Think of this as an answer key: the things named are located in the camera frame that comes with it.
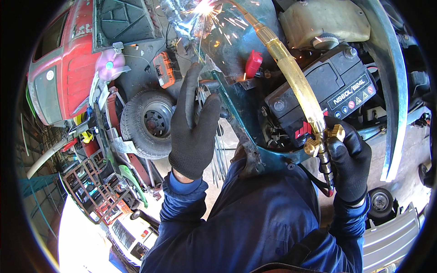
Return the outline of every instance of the curved metal bar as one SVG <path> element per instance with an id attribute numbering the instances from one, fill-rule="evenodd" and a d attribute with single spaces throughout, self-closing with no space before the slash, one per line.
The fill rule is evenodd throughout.
<path id="1" fill-rule="evenodd" d="M 391 182 L 398 172 L 407 126 L 408 85 L 401 47 L 384 7 L 378 0 L 354 0 L 371 26 L 364 43 L 380 71 L 387 107 L 387 141 L 381 181 Z"/>

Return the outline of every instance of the blue long-sleeve shirt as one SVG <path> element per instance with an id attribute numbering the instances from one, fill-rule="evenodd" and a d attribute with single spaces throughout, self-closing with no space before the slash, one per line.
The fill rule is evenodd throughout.
<path id="1" fill-rule="evenodd" d="M 319 204 L 302 169 L 240 179 L 245 159 L 231 164 L 207 221 L 202 179 L 163 183 L 160 235 L 142 262 L 146 272 L 250 272 L 276 262 L 319 228 Z M 357 208 L 334 199 L 335 216 L 320 247 L 301 267 L 325 272 L 363 271 L 363 233 L 369 197 Z"/>

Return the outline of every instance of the toolbox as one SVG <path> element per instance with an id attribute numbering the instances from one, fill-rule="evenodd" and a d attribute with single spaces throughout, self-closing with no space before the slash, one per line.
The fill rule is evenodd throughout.
<path id="1" fill-rule="evenodd" d="M 171 52 L 161 52 L 153 59 L 158 75 L 158 81 L 162 88 L 168 88 L 182 79 L 176 56 Z"/>

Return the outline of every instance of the person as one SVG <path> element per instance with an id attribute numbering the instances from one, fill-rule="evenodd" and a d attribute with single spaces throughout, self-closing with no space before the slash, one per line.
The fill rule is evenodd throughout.
<path id="1" fill-rule="evenodd" d="M 171 120 L 172 171 L 162 185 L 159 236 L 140 272 L 362 272 L 371 148 L 335 118 L 326 117 L 328 126 L 342 124 L 346 137 L 327 143 L 336 168 L 329 230 L 319 228 L 316 191 L 301 168 L 243 178 L 245 156 L 233 159 L 208 220 L 201 219 L 208 188 L 202 174 L 213 157 L 222 103 L 208 96 L 195 124 L 200 69 L 195 63 L 188 70 Z"/>

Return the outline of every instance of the gloved hand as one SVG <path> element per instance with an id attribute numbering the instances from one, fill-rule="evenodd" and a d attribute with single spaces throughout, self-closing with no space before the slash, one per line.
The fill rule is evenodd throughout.
<path id="1" fill-rule="evenodd" d="M 332 128 L 335 124 L 340 124 L 346 132 L 343 143 L 332 137 L 327 141 L 327 148 L 331 155 L 331 163 L 335 166 L 334 184 L 337 194 L 347 204 L 355 205 L 363 200 L 367 193 L 372 149 L 345 121 L 328 116 L 325 120 L 327 127 Z"/>
<path id="2" fill-rule="evenodd" d="M 195 62 L 187 71 L 170 124 L 171 152 L 168 160 L 174 170 L 191 180 L 200 178 L 212 160 L 222 105 L 219 95 L 209 95 L 199 122 L 195 124 L 194 92 L 201 69 L 201 65 Z"/>

